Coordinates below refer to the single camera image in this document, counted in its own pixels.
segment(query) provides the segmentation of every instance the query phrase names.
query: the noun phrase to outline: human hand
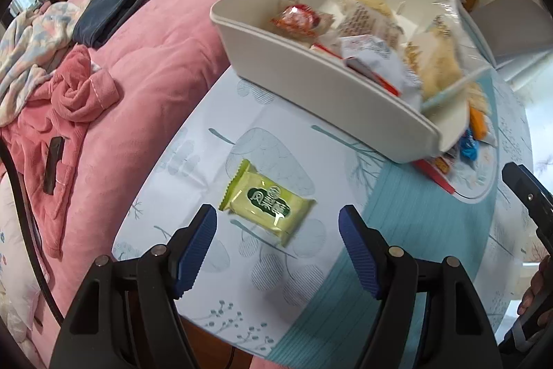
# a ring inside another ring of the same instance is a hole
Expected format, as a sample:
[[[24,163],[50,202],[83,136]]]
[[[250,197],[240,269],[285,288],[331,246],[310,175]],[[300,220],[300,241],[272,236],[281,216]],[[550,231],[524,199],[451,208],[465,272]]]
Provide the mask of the human hand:
[[[530,307],[530,305],[532,305],[534,298],[540,292],[541,288],[543,288],[544,273],[545,273],[545,270],[547,269],[547,266],[549,265],[550,260],[551,260],[550,256],[549,255],[546,256],[541,261],[540,266],[537,269],[537,272],[532,277],[532,280],[530,281],[530,288],[528,288],[524,293],[524,295],[522,296],[522,302],[519,305],[518,310],[516,310],[519,316],[526,313],[526,310]],[[540,317],[537,319],[537,324],[540,327],[543,327],[546,324],[548,324],[552,318],[553,318],[553,308],[541,314]]]

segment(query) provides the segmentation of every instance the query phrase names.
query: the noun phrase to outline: multicolored fleece blanket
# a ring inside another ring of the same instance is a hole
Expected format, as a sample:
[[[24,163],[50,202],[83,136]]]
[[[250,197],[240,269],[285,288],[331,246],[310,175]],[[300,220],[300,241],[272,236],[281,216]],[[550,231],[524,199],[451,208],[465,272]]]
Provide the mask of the multicolored fleece blanket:
[[[32,91],[52,77],[89,2],[57,2],[42,15],[27,10],[9,25],[0,41],[0,127],[12,122]]]

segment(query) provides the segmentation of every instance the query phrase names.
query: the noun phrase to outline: green snack package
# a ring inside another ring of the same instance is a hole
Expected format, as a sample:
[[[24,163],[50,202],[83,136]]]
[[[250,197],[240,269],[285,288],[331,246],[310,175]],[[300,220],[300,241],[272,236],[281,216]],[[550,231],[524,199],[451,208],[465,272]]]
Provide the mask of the green snack package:
[[[228,184],[219,210],[231,210],[266,228],[285,246],[313,202],[259,174],[250,161],[244,159]]]

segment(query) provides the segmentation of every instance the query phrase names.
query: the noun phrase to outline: table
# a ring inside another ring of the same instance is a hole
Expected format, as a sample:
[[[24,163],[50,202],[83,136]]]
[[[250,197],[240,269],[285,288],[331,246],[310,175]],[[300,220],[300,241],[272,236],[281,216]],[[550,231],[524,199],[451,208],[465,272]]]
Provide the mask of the table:
[[[353,204],[391,245],[416,258],[460,259],[494,329],[511,299],[529,217],[499,181],[510,161],[531,167],[524,107],[495,72],[480,83],[499,140],[477,169],[459,166],[450,195],[411,165],[397,165],[337,128],[229,69],[177,132],[115,239],[118,259],[142,255],[186,226],[202,203],[218,206],[243,158],[316,199],[286,248],[234,214],[218,227],[180,314],[246,352],[301,369],[353,367],[378,310],[361,289],[337,229]],[[404,363],[412,361],[424,297],[416,301]]]

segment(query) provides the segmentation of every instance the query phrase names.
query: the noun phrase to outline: red candy wrapper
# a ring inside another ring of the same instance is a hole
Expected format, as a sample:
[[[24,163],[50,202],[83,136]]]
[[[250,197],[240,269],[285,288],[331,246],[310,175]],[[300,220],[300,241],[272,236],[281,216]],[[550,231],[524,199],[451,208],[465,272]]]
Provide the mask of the red candy wrapper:
[[[304,3],[287,7],[271,22],[294,37],[316,38],[328,31],[334,17],[328,13],[319,13]]]

